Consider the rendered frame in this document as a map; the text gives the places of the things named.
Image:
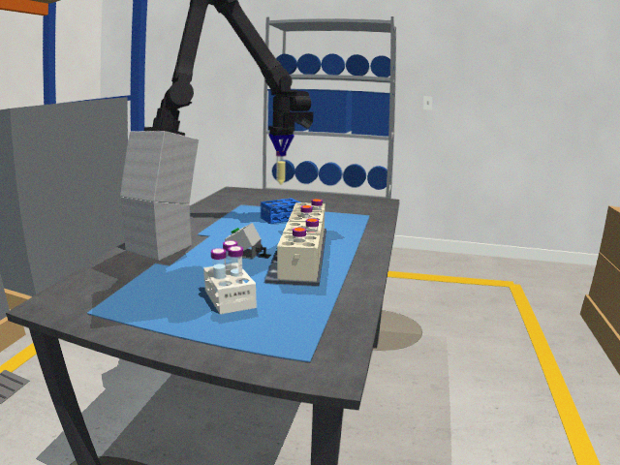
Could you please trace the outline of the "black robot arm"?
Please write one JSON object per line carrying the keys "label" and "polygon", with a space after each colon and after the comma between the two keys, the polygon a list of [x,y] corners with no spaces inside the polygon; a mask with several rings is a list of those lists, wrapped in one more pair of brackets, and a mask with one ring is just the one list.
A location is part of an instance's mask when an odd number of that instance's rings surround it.
{"label": "black robot arm", "polygon": [[195,58],[208,3],[213,5],[217,12],[227,19],[258,64],[265,82],[271,90],[271,95],[276,95],[273,97],[273,111],[291,110],[284,112],[284,127],[294,127],[296,122],[309,129],[313,123],[313,112],[305,112],[311,108],[309,93],[291,90],[293,83],[291,76],[271,53],[254,25],[241,9],[238,0],[225,0],[225,2],[224,0],[191,0],[172,76],[172,86],[166,92],[161,106],[157,110],[153,126],[144,127],[144,131],[166,131],[185,136],[185,133],[178,131],[180,124],[178,109],[192,104],[190,101],[194,96],[194,89],[190,81],[192,81]]}

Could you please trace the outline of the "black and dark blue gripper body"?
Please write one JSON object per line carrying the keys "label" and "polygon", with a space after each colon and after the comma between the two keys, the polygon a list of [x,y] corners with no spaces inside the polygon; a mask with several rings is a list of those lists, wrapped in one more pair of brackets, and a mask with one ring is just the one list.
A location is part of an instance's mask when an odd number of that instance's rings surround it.
{"label": "black and dark blue gripper body", "polygon": [[[289,110],[274,111],[273,112],[273,127],[268,126],[269,133],[273,136],[286,136],[293,135],[295,127],[284,127],[284,112],[290,112]],[[280,134],[273,134],[275,133]]]}

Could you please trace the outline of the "pink sample tube with orange cap dot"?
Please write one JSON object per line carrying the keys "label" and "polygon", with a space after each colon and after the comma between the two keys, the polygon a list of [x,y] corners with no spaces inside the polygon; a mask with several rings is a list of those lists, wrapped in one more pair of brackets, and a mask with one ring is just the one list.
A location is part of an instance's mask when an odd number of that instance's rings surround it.
{"label": "pink sample tube with orange cap dot", "polygon": [[305,226],[307,232],[316,233],[318,231],[319,220],[314,218],[306,219]]}

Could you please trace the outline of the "white tube rack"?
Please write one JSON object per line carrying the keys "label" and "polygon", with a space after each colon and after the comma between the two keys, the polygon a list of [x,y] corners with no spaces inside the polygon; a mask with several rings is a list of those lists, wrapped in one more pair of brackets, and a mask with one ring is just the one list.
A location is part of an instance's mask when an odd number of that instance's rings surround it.
{"label": "white tube rack", "polygon": [[[226,269],[226,272],[227,277],[225,279],[214,279],[213,267],[203,268],[205,291],[218,312],[225,314],[257,308],[256,283],[251,277],[244,270],[243,275],[238,277],[231,276],[230,270]],[[249,282],[236,283],[237,280],[242,279]],[[220,283],[224,282],[228,282],[227,287],[219,286]],[[214,286],[218,293],[215,292]]]}

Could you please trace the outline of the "centrifuge tube with yellow liquid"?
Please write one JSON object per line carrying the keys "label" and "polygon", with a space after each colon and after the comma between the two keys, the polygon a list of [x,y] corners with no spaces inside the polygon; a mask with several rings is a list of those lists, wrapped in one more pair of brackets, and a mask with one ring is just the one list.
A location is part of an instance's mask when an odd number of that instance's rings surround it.
{"label": "centrifuge tube with yellow liquid", "polygon": [[294,228],[293,229],[294,242],[305,242],[306,238],[306,229],[304,228]]}

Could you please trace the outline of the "cream block with round holes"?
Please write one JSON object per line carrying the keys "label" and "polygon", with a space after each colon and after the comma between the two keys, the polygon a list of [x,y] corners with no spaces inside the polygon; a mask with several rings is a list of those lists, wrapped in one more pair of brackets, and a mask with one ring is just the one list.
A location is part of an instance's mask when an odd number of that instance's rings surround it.
{"label": "cream block with round holes", "polygon": [[[305,223],[303,223],[303,222],[288,222],[287,225],[286,225],[286,228],[283,231],[283,233],[293,234],[293,229],[294,228],[304,228],[304,229],[306,229],[306,226],[305,226]],[[320,264],[321,245],[322,245],[322,223],[319,223],[318,231],[317,232],[306,232],[306,234],[308,234],[308,235],[319,235],[320,236],[320,254],[319,254],[319,264]]]}
{"label": "cream block with round holes", "polygon": [[277,246],[277,279],[317,281],[319,254],[319,235],[307,234],[305,242],[298,243],[283,233]]}
{"label": "cream block with round holes", "polygon": [[[319,223],[322,223],[322,245],[323,245],[323,228],[324,228],[324,214],[323,212],[312,212],[312,217],[310,218],[314,218],[314,219],[318,219]],[[298,211],[292,211],[292,214],[289,218],[289,222],[306,222],[306,219],[310,219],[310,218],[303,218],[301,217],[301,212]]]}
{"label": "cream block with round holes", "polygon": [[[312,206],[312,204],[311,204],[311,203],[296,202],[296,203],[295,203],[295,205],[294,205],[294,209],[293,209],[293,211],[299,211],[299,212],[301,212],[301,211],[300,211],[300,208],[301,208],[303,205],[311,205],[311,206]],[[325,204],[325,203],[323,203],[323,205],[322,205],[322,210],[313,210],[313,211],[312,211],[312,212],[323,212],[323,213],[324,213],[323,238],[324,238],[324,231],[325,231],[325,207],[326,207],[326,204]]]}

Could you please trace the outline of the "blue tube rack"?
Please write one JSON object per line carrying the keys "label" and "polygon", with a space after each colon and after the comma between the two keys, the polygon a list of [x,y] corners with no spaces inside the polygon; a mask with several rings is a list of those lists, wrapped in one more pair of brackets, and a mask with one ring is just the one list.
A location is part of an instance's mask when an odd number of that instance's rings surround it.
{"label": "blue tube rack", "polygon": [[[273,202],[273,203],[267,203],[267,202]],[[296,202],[299,202],[299,201],[296,201],[294,199],[261,201],[261,218],[264,219],[269,224],[289,222],[289,218],[291,216],[291,213],[294,209]],[[283,203],[285,205],[283,205]],[[271,206],[271,205],[277,205],[277,206]],[[271,215],[271,214],[274,214],[274,215]]]}

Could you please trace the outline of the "blue flat mat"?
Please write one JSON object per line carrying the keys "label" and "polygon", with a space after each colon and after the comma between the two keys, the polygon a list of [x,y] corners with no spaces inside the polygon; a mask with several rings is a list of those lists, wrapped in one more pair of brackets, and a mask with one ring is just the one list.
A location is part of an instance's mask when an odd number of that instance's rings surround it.
{"label": "blue flat mat", "polygon": [[[257,355],[310,362],[341,291],[369,215],[325,212],[320,286],[264,281],[288,222],[269,224],[259,206],[240,205],[198,233],[209,236],[172,265],[155,263],[87,314],[182,339]],[[256,283],[257,308],[220,314],[205,291],[210,251],[253,223],[271,256],[242,258]]]}

